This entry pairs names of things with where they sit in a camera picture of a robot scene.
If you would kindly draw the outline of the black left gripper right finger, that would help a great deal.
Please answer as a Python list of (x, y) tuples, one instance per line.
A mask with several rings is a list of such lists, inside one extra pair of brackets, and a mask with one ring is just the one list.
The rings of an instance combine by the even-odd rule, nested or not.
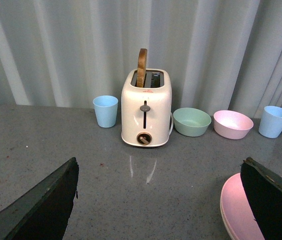
[(282, 177), (251, 157), (241, 165), (241, 181), (266, 240), (282, 240)]

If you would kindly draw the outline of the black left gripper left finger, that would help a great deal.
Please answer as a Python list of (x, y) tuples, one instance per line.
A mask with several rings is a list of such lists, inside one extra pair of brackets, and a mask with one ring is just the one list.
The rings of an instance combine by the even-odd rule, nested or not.
[(0, 211), (0, 240), (61, 240), (77, 197), (79, 165), (72, 157)]

